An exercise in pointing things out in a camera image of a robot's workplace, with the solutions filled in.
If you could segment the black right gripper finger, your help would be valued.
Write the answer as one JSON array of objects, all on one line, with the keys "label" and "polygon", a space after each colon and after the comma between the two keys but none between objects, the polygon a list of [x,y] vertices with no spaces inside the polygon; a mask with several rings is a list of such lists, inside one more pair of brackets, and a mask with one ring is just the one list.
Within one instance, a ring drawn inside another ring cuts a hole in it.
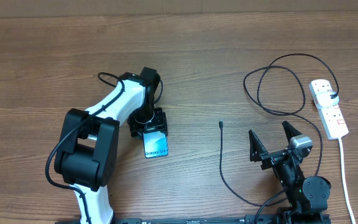
[{"label": "black right gripper finger", "polygon": [[288,121],[283,121],[282,126],[284,128],[285,135],[287,137],[289,144],[295,144],[299,140],[299,136],[302,136],[302,133],[294,128]]},{"label": "black right gripper finger", "polygon": [[253,130],[249,131],[250,140],[250,161],[258,162],[262,160],[262,157],[268,154],[265,146],[262,144],[256,133]]}]

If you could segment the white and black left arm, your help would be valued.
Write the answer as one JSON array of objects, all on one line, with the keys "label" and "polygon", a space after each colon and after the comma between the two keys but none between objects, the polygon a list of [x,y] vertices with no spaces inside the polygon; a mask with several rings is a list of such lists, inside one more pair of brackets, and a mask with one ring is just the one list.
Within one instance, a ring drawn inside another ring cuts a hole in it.
[{"label": "white and black left arm", "polygon": [[126,72],[116,78],[114,89],[99,103],[65,115],[60,140],[50,153],[45,176],[61,189],[74,191],[80,208],[78,223],[114,223],[107,184],[117,159],[119,128],[144,143],[145,158],[168,155],[166,114],[155,107],[155,95],[163,87],[155,69]]}]

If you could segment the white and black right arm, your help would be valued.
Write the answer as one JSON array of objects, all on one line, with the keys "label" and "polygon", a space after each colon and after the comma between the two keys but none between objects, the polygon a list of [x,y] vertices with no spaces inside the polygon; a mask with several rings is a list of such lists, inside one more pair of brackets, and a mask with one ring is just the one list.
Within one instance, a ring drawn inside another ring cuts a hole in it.
[{"label": "white and black right arm", "polygon": [[[331,183],[324,177],[305,177],[300,164],[312,150],[310,137],[295,129],[288,121],[282,126],[288,146],[281,151],[268,152],[253,130],[249,131],[250,161],[261,162],[261,169],[272,169],[283,190],[268,199],[255,215],[245,216],[246,223],[330,223],[328,198]],[[273,215],[261,215],[261,211],[279,195],[285,194],[290,204],[280,207]]]}]

